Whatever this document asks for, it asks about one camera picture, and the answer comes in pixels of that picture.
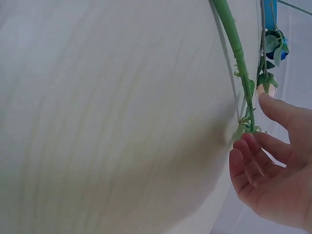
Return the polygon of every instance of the finger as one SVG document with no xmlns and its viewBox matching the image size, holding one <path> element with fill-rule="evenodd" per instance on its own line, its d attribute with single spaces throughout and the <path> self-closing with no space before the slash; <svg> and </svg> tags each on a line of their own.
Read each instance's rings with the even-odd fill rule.
<svg viewBox="0 0 312 234">
<path fill-rule="evenodd" d="M 238 198 L 250 204 L 249 197 L 255 187 L 250 184 L 245 173 L 244 158 L 238 149 L 230 152 L 230 177 Z"/>
<path fill-rule="evenodd" d="M 233 148 L 238 149 L 242 153 L 245 163 L 245 173 L 252 185 L 257 186 L 258 184 L 267 181 L 267 178 L 265 178 L 259 171 L 246 141 L 241 139 L 234 142 Z"/>
<path fill-rule="evenodd" d="M 259 104 L 263 113 L 273 121 L 288 129 L 289 123 L 298 116 L 301 108 L 274 99 L 265 93 L 259 95 Z"/>
<path fill-rule="evenodd" d="M 247 142 L 249 149 L 253 154 L 258 168 L 262 172 L 262 174 L 269 178 L 272 178 L 281 172 L 283 167 L 275 165 L 273 163 L 273 161 L 267 156 L 267 154 L 263 152 L 260 144 L 257 142 L 252 134 L 244 134 L 242 136 L 242 139 Z"/>
<path fill-rule="evenodd" d="M 265 151 L 269 152 L 276 160 L 284 164 L 288 163 L 292 153 L 291 145 L 266 133 L 254 133 L 253 136 L 260 146 Z"/>
</svg>

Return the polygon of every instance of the small leaf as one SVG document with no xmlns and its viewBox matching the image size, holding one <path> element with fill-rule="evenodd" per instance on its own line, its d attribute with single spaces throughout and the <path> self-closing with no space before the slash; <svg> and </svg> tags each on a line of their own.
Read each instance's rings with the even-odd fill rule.
<svg viewBox="0 0 312 234">
<path fill-rule="evenodd" d="M 260 74 L 261 70 L 263 69 L 263 66 L 264 66 L 264 58 L 263 58 L 263 56 L 261 56 L 258 71 L 257 71 L 257 76 Z"/>
<path fill-rule="evenodd" d="M 279 33 L 282 35 L 282 39 L 284 39 L 285 36 L 284 36 L 283 32 L 281 30 L 279 30 Z"/>
<path fill-rule="evenodd" d="M 240 124 L 238 129 L 234 132 L 232 136 L 232 141 L 239 140 L 244 132 L 244 127 Z"/>
<path fill-rule="evenodd" d="M 239 72 L 234 72 L 234 76 L 240 77 L 240 73 Z"/>
<path fill-rule="evenodd" d="M 273 35 L 268 35 L 265 37 L 265 53 L 272 52 L 278 47 L 278 38 Z"/>
<path fill-rule="evenodd" d="M 254 87 L 255 87 L 254 81 L 252 79 L 249 79 L 249 88 L 252 97 L 254 96 Z"/>
<path fill-rule="evenodd" d="M 270 84 L 272 84 L 275 88 L 278 88 L 278 84 L 276 82 L 276 80 L 274 79 L 274 75 L 270 72 L 268 72 L 268 81 Z"/>
<path fill-rule="evenodd" d="M 265 82 L 262 83 L 262 85 L 263 85 L 264 92 L 266 94 L 269 94 L 270 83 L 266 80 Z"/>
<path fill-rule="evenodd" d="M 281 49 L 282 49 L 283 51 L 285 51 L 287 54 L 289 54 L 289 49 L 288 49 L 288 46 L 287 46 L 286 44 L 282 44 Z"/>
<path fill-rule="evenodd" d="M 256 132 L 256 133 L 261 133 L 261 131 L 262 131 L 261 128 L 260 128 L 259 126 L 256 126 L 254 129 L 255 129 L 255 132 Z"/>
<path fill-rule="evenodd" d="M 267 69 L 271 69 L 271 68 L 274 68 L 274 67 L 275 67 L 275 65 L 267 60 Z"/>
<path fill-rule="evenodd" d="M 281 55 L 282 55 L 281 47 L 278 47 L 274 52 L 274 62 L 277 67 L 279 67 L 281 63 Z"/>
</svg>

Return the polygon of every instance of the blue object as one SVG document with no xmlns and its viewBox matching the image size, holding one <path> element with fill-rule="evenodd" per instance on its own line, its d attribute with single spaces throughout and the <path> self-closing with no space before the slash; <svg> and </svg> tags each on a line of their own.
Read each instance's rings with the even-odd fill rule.
<svg viewBox="0 0 312 234">
<path fill-rule="evenodd" d="M 273 1 L 275 22 L 277 20 L 277 0 L 264 0 L 265 27 L 275 30 L 271 1 Z"/>
</svg>

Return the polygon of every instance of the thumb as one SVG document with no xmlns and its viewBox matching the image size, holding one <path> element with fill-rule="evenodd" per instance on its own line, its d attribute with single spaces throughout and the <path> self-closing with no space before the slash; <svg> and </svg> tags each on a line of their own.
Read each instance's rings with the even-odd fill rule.
<svg viewBox="0 0 312 234">
<path fill-rule="evenodd" d="M 259 95 L 259 104 L 263 113 L 288 130 L 289 123 L 301 112 L 301 108 L 274 99 L 265 93 Z"/>
</svg>

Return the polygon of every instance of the hand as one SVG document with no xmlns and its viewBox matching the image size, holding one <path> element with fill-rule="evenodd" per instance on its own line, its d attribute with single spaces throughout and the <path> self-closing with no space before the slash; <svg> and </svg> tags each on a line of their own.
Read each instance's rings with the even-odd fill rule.
<svg viewBox="0 0 312 234">
<path fill-rule="evenodd" d="M 264 114 L 288 130 L 290 144 L 268 134 L 244 134 L 230 152 L 239 199 L 262 218 L 312 233 L 312 110 L 261 94 Z M 286 167 L 274 164 L 262 150 Z"/>
</svg>

